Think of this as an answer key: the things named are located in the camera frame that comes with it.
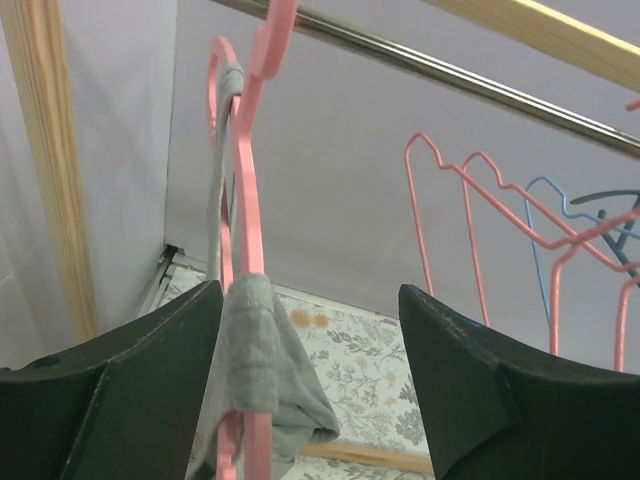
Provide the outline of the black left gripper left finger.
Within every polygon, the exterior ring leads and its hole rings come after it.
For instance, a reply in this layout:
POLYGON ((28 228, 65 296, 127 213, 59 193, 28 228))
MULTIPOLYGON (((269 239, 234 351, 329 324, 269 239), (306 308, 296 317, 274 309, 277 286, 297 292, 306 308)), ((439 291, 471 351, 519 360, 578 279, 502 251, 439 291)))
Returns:
POLYGON ((205 281, 86 343, 1 371, 4 479, 182 479, 223 303, 205 281))

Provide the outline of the thick pink hanger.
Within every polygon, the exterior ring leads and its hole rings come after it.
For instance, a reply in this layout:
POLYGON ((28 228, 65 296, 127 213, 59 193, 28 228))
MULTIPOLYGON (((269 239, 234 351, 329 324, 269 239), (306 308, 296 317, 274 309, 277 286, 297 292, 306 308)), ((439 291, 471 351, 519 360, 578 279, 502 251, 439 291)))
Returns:
MULTIPOLYGON (((272 1, 265 25, 256 29, 249 63, 242 68, 231 43, 211 45, 207 105, 213 146, 208 202, 207 277, 226 295, 237 273, 264 274, 264 250, 252 133, 264 82, 285 58, 297 4, 272 1)), ((215 476, 268 479, 272 475, 272 414, 233 410, 217 429, 215 476)))

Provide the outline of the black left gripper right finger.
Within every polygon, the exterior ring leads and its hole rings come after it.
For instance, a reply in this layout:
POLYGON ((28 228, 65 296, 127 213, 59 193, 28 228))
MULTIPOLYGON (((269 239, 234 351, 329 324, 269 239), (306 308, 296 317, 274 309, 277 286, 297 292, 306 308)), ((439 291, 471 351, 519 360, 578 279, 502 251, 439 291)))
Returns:
POLYGON ((399 319, 439 479, 635 479, 639 379, 554 356, 412 285, 399 319))

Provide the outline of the grey tank top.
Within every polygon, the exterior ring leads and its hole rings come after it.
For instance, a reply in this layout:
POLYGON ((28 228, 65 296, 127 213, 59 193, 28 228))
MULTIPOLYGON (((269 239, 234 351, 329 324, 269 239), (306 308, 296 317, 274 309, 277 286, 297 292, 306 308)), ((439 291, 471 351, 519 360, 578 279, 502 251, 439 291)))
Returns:
POLYGON ((339 435, 315 368, 263 274, 235 274, 226 295, 187 478, 214 478, 217 429, 233 410, 271 412, 275 479, 285 477, 309 441, 339 435))

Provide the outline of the thin pink hanger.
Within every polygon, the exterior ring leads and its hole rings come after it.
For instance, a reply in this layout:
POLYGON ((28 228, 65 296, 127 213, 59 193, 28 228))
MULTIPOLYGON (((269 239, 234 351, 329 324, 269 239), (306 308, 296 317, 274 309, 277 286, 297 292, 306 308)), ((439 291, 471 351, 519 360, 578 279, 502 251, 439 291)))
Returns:
MULTIPOLYGON (((414 134, 405 149, 404 166, 415 219, 419 258, 426 291, 478 323, 550 352, 549 324, 538 285, 532 246, 488 201, 470 192, 480 271, 488 319, 484 320, 471 257, 460 168, 465 162, 448 161, 424 133, 414 134)), ((468 173, 520 219, 525 218, 521 196, 501 190, 485 161, 477 158, 468 173)), ((557 193, 539 183, 530 193, 559 215, 557 193)), ((629 212, 632 197, 616 197, 569 208, 609 217, 629 212)), ((555 241, 565 234, 537 210, 535 231, 555 241)), ((630 239, 624 253, 639 263, 639 238, 630 239)), ((559 355, 587 364, 614 368, 615 324, 619 294, 629 279, 616 273, 586 251, 565 265, 560 284, 559 355)), ((639 286, 630 295, 624 369, 639 368, 639 286)))
POLYGON ((637 240, 639 233, 634 230, 639 221, 639 191, 637 189, 617 189, 583 195, 571 199, 554 180, 548 176, 534 178, 526 187, 506 184, 496 164, 484 153, 472 154, 465 160, 459 171, 468 235, 471 247, 472 264, 474 268, 478 295, 483 319, 488 319, 484 284, 480 271, 479 256, 473 213, 470 202, 470 192, 475 191, 481 198, 488 201, 502 216, 504 216, 521 233, 528 237, 532 246, 534 266, 543 302, 547 323, 549 324, 550 352, 559 352, 559 320, 560 320, 560 284, 561 275, 566 264, 579 252, 586 251, 601 264, 616 273, 625 273, 629 279, 621 288, 616 313, 615 324, 615 357, 614 368, 624 369, 626 353, 627 317, 630 295, 639 286, 639 263, 631 260, 625 253, 624 247, 630 239, 637 240), (468 173, 471 161, 475 159, 485 161, 494 173, 497 186, 501 190, 513 191, 519 194, 525 207, 525 218, 520 219, 509 210, 493 194, 482 187, 468 173), (530 193, 532 187, 539 183, 549 186, 558 194, 560 199, 559 215, 553 213, 540 203, 530 193), (629 212, 616 217, 609 217, 605 210, 595 214, 586 212, 572 212, 571 206, 583 205, 597 200, 616 197, 632 197, 634 203, 629 212), (559 227, 565 236, 559 240, 550 241, 535 231, 532 211, 537 210, 544 217, 559 227))

